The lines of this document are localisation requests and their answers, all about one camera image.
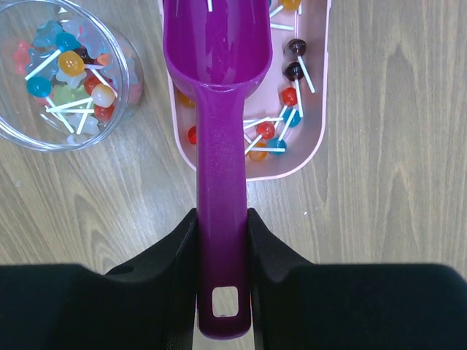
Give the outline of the clear plastic cup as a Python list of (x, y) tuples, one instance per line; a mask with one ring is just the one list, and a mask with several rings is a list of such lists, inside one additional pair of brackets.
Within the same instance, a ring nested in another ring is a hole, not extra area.
[(134, 46), (71, 1), (1, 3), (1, 137), (40, 152), (90, 147), (135, 111)]

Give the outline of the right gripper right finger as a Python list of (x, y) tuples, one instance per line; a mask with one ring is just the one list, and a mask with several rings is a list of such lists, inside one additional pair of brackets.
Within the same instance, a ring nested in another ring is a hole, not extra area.
[(464, 349), (466, 280), (439, 264), (315, 264), (248, 211), (257, 349)]

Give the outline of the magenta plastic scoop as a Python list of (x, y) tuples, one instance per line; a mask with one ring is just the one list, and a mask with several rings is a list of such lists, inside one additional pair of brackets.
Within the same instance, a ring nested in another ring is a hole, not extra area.
[(267, 1), (165, 1), (163, 52), (196, 102), (198, 326), (232, 339), (251, 325), (244, 103), (273, 57)]

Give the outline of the pink tray of lollipops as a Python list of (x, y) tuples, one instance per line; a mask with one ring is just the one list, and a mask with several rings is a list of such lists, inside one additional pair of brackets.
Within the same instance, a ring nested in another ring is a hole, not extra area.
[(287, 150), (282, 155), (267, 155), (265, 160), (246, 159), (247, 181), (280, 179), (303, 168), (318, 151), (326, 127), (328, 87), (328, 29), (331, 1), (303, 1), (301, 12), (282, 11), (271, 20), (290, 26), (292, 31), (274, 29), (271, 32), (273, 59), (270, 69), (258, 89), (245, 101), (244, 121), (247, 125), (265, 117), (276, 118), (282, 110), (280, 93), (292, 85), (283, 71), (289, 61), (285, 45), (293, 38), (307, 43), (304, 63), (315, 92), (301, 81), (304, 117), (297, 126), (285, 127), (281, 122), (277, 133), (284, 136)]

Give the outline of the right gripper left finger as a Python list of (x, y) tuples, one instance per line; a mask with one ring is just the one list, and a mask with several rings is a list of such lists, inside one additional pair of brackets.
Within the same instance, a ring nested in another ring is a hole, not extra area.
[(79, 264), (1, 267), (3, 349), (191, 349), (196, 213), (105, 274)]

